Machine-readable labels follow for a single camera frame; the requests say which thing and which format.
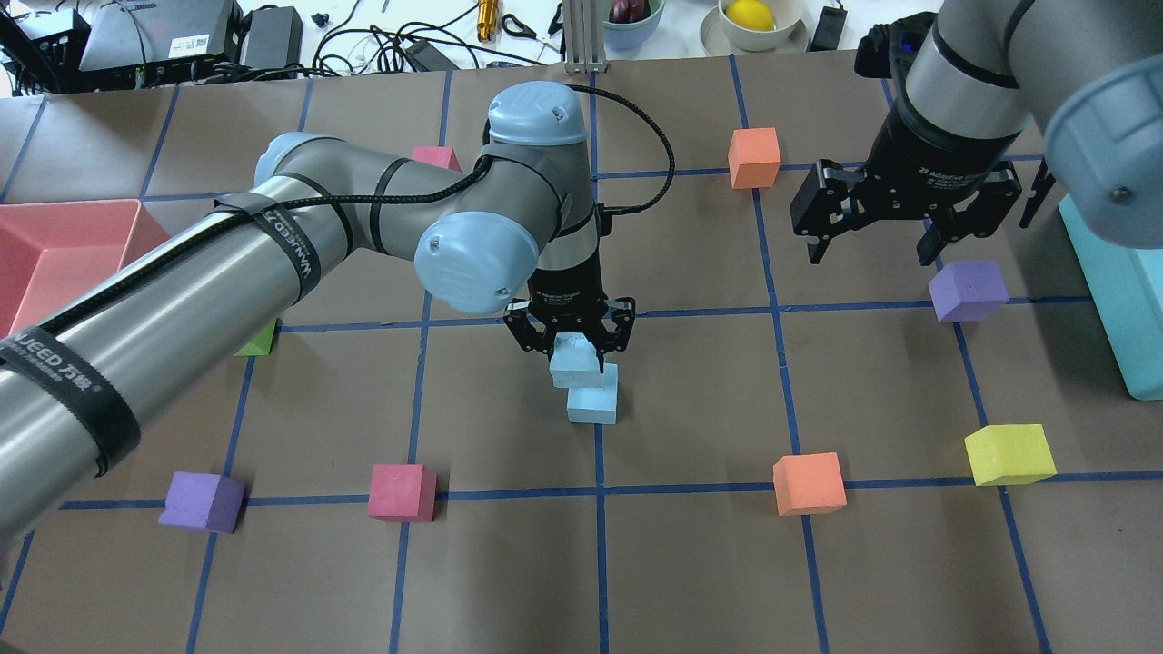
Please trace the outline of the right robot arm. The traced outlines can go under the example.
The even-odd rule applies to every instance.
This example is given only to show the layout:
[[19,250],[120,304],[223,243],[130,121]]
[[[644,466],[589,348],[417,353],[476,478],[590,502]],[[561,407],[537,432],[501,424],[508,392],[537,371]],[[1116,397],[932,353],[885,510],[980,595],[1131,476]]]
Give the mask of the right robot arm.
[[928,265],[990,237],[1021,191],[1005,159],[1027,125],[1043,140],[1042,183],[1063,183],[1089,229],[1160,248],[1158,1],[946,1],[878,24],[856,74],[894,83],[864,165],[819,159],[790,204],[809,263],[878,221],[928,221]]

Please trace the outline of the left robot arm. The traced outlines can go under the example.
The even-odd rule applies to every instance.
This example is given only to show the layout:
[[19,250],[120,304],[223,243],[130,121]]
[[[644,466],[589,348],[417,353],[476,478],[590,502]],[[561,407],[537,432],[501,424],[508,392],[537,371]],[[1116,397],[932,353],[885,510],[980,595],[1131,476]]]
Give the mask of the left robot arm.
[[304,301],[354,250],[411,261],[436,301],[502,313],[525,351],[580,332],[623,351],[632,297],[602,290],[582,86],[531,80],[488,107],[468,173],[329,135],[283,134],[256,185],[41,322],[3,337],[3,545],[109,472],[190,385]]

